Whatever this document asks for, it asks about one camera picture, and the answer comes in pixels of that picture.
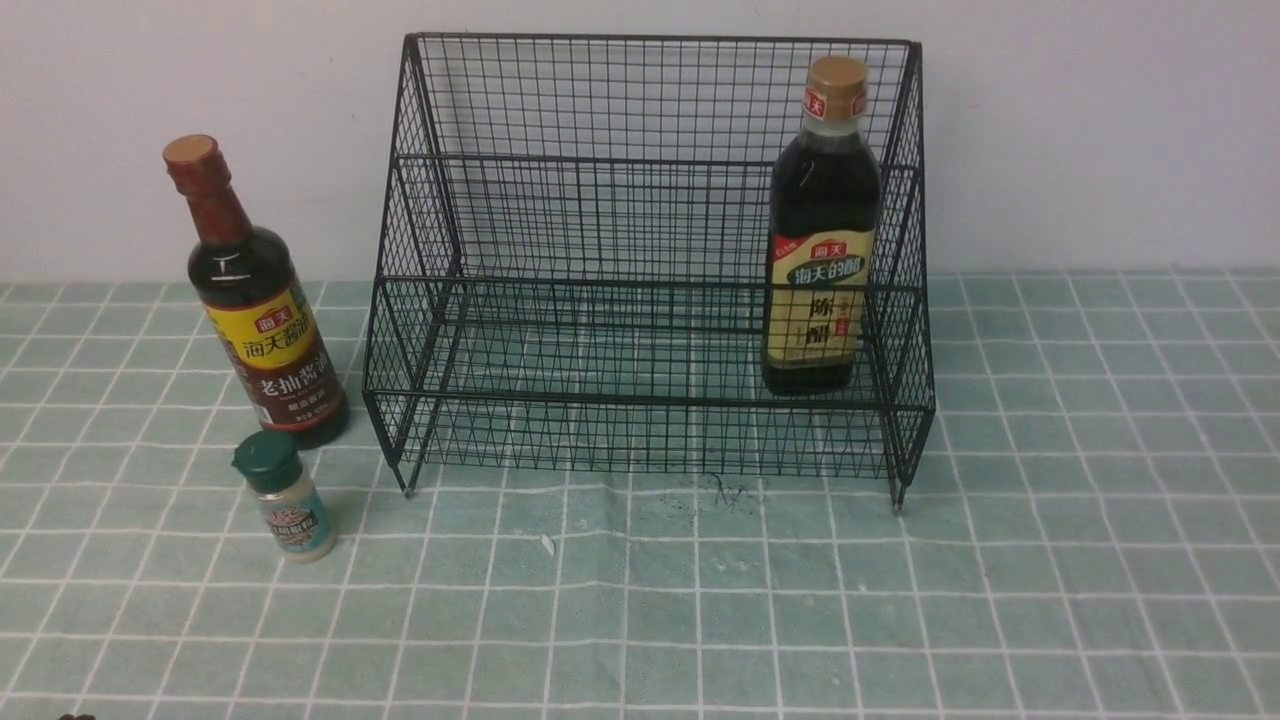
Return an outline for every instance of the small glass jar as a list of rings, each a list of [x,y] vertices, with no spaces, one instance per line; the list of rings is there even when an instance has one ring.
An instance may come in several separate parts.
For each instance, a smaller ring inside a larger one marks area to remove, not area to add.
[[[338,530],[298,457],[293,436],[256,432],[236,448],[232,465],[257,497],[262,519],[285,560],[311,562],[333,550]]]

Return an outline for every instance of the wire mesh basket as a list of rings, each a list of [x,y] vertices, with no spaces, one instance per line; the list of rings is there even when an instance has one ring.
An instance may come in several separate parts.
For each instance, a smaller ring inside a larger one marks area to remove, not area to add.
[[[760,379],[769,170],[809,64],[870,68],[883,209],[840,392]],[[920,46],[404,38],[364,395],[401,488],[425,465],[887,480],[934,413]]]

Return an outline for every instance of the brown bottle cap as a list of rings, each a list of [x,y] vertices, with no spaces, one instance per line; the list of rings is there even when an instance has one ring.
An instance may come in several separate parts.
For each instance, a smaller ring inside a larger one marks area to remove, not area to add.
[[[164,161],[178,192],[187,197],[206,197],[227,190],[232,173],[207,135],[186,135],[164,147]]]
[[[828,55],[809,65],[804,111],[819,120],[849,120],[867,109],[867,64]]]

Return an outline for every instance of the yellow label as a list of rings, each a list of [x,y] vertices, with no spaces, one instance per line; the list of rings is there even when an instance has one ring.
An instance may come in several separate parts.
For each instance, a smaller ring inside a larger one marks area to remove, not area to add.
[[[777,368],[850,363],[858,352],[874,232],[829,231],[773,241],[767,357]]]
[[[274,370],[294,363],[316,336],[311,307],[297,282],[261,305],[205,310],[219,337],[250,368]]]

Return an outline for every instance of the soy sauce bottle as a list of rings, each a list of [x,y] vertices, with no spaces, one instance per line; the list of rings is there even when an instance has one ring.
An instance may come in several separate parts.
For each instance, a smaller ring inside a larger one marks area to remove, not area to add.
[[[164,160],[200,237],[187,277],[259,423],[293,436],[302,448],[338,437],[351,415],[347,395],[289,249],[280,236],[250,224],[216,140],[179,137],[165,146]]]

